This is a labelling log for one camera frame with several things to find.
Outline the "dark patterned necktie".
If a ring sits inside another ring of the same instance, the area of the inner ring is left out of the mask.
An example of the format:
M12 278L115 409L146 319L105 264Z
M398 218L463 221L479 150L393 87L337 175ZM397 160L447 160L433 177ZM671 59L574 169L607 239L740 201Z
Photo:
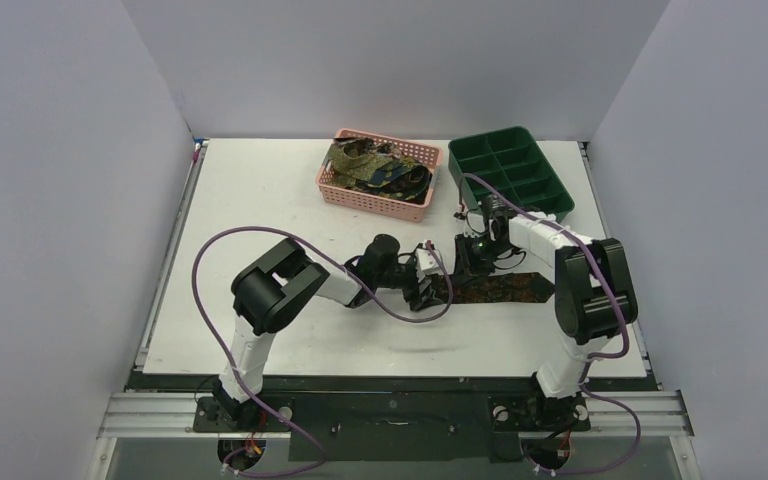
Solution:
M454 304L546 303L555 286L539 273L452 275Z

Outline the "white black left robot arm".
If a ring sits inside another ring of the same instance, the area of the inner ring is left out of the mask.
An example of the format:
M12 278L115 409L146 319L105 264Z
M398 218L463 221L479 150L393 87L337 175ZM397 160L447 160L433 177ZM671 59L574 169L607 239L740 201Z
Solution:
M219 416L232 429L251 427L258 416L252 396L261 391L265 365L275 336L293 322L316 296L349 309L373 300L380 289L399 290L412 312L448 306L453 294L439 293L434 279L446 280L431 243L405 253L396 238L379 234L363 254L331 272L313 261L302 245L285 238L232 281L237 315L230 360L214 395L223 399Z

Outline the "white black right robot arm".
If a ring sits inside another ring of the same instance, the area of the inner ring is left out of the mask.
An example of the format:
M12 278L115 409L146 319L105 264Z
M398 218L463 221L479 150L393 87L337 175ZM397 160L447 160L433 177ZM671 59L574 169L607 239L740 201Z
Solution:
M479 203L483 227L466 229L455 238L456 274L463 285L489 288L501 276L499 261L507 254L538 260L553 275L554 312L559 337L537 369L540 390L524 400L526 418L548 427L564 412L562 398L576 395L603 348L619 336L630 349L627 327L638 305L624 247L616 239L578 234L544 212L520 212L497 195Z

